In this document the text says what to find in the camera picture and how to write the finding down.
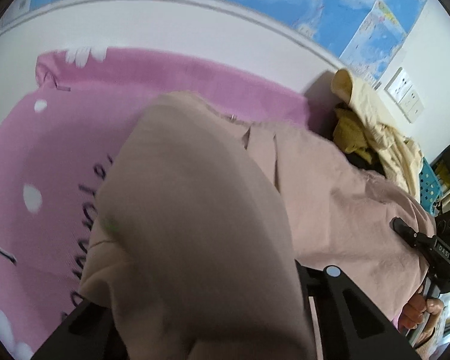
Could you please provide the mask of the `person's right hand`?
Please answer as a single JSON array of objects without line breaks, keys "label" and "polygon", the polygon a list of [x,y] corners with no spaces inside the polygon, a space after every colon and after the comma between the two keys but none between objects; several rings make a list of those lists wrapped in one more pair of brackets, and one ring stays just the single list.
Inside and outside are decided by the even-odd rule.
[{"label": "person's right hand", "polygon": [[403,306],[397,326],[399,329],[413,330],[423,323],[425,317],[428,316],[424,330],[432,331],[443,309],[444,303],[442,300],[437,298],[426,299],[423,295],[416,293]]}]

